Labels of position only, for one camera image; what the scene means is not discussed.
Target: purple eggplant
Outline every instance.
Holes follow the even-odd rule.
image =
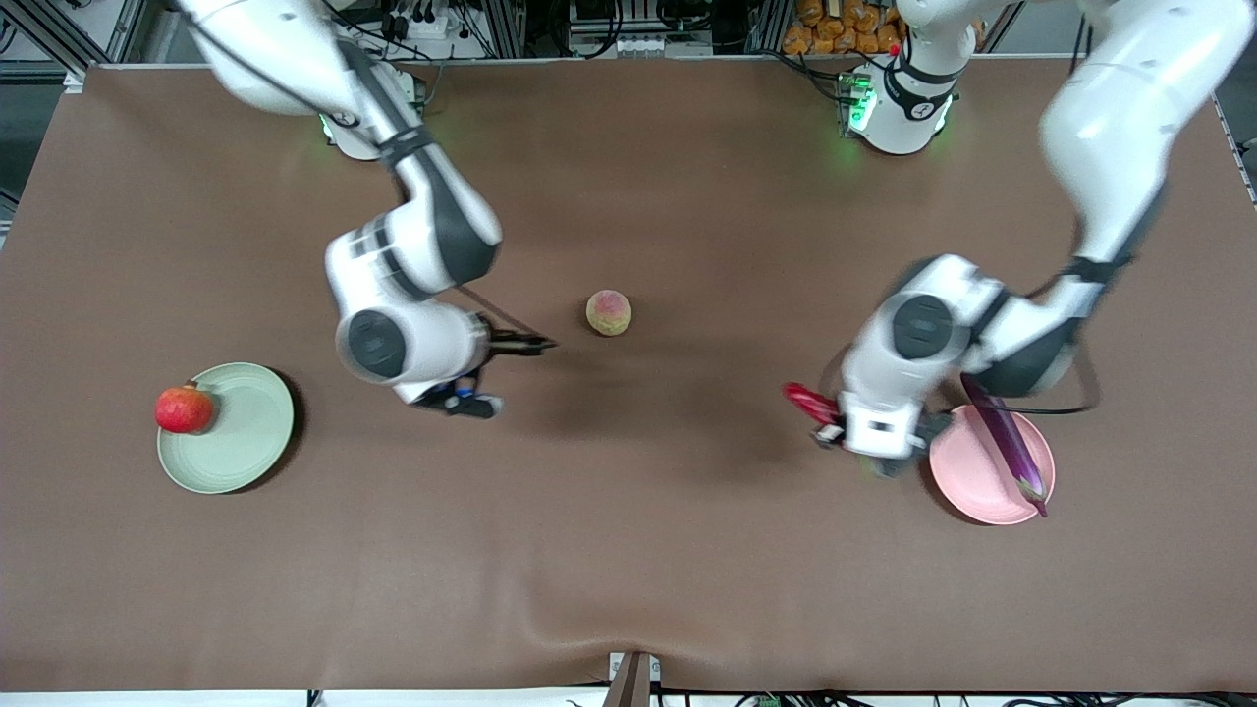
[[[1008,463],[1008,469],[1013,473],[1022,497],[1038,511],[1040,516],[1046,518],[1047,484],[1043,483],[1043,477],[1038,473],[1038,464],[1035,463],[1029,449],[1026,448],[1026,440],[1022,439],[1021,430],[1017,429],[1017,420],[1013,419],[1012,413],[1002,409],[1003,400],[987,395],[982,385],[968,374],[960,374],[960,385],[964,386],[964,391],[973,400],[973,406],[978,409],[978,415],[991,430],[991,437],[996,440],[996,447],[999,448],[1004,462]]]

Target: brown tabletop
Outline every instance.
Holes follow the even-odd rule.
[[[1063,73],[977,62],[894,159],[774,63],[450,69],[432,132],[507,234],[479,289],[562,342],[490,367],[484,423],[334,355],[323,248],[392,205],[378,166],[207,72],[92,72],[0,253],[0,688],[585,683],[640,648],[704,689],[1257,691],[1257,214],[1212,106],[1089,330],[1104,405],[1040,420],[1051,518],[962,522],[779,394],[910,260],[1061,267]],[[615,340],[579,321],[605,287]],[[303,434],[197,496],[152,403],[226,361],[288,375]]]

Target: white robotic arm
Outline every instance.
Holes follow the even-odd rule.
[[[502,230],[410,104],[405,74],[337,36],[304,0],[181,3],[228,91],[264,111],[323,114],[342,151],[378,159],[401,191],[400,206],[327,249],[349,371],[411,405],[494,416],[500,400],[478,390],[481,367],[553,342],[434,299],[489,270]]]
[[[914,5],[947,4],[900,6],[909,18]],[[1082,226],[1046,302],[1011,293],[959,255],[931,258],[901,277],[843,359],[841,419],[825,442],[879,459],[887,476],[945,426],[923,416],[923,399],[955,369],[1001,398],[1061,377],[1080,327],[1155,219],[1174,138],[1253,31],[1248,0],[1092,1],[1087,9],[1101,13],[1091,16],[1101,42],[1040,126],[1048,166]]]

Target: pink plate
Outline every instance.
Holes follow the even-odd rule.
[[[1052,450],[1029,420],[1017,413],[1012,415],[1051,498],[1056,486]],[[1011,526],[1038,515],[1017,491],[1013,473],[973,405],[957,408],[952,413],[952,426],[930,444],[930,469],[943,496],[975,521]]]

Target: pomegranate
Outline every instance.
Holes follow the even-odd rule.
[[[157,426],[166,431],[186,434],[200,431],[210,424],[214,416],[214,400],[196,389],[196,381],[187,381],[182,387],[167,387],[157,396],[157,409],[153,419]]]

